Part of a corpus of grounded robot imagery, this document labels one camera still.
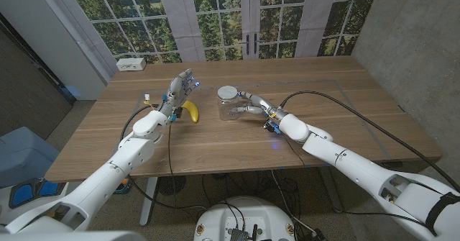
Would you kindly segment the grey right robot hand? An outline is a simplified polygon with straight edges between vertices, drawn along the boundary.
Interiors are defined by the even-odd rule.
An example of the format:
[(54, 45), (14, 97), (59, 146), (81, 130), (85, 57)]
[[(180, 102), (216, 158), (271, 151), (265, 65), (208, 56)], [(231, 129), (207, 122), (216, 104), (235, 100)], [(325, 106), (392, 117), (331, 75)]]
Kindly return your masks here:
[(280, 106), (275, 106), (261, 96), (251, 94), (246, 91), (240, 91), (238, 96), (247, 100), (249, 105), (231, 108), (231, 112), (248, 112), (250, 114), (265, 114), (270, 119), (282, 120), (288, 113)]

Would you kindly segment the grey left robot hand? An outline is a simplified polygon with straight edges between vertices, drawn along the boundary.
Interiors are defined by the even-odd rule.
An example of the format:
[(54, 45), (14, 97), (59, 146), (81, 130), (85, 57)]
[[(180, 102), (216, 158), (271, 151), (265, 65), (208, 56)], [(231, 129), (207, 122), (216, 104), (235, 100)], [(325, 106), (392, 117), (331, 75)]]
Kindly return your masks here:
[(192, 69), (189, 68), (172, 79), (165, 98), (158, 106), (158, 111), (171, 117), (174, 111), (184, 105), (188, 95), (199, 86), (194, 81)]

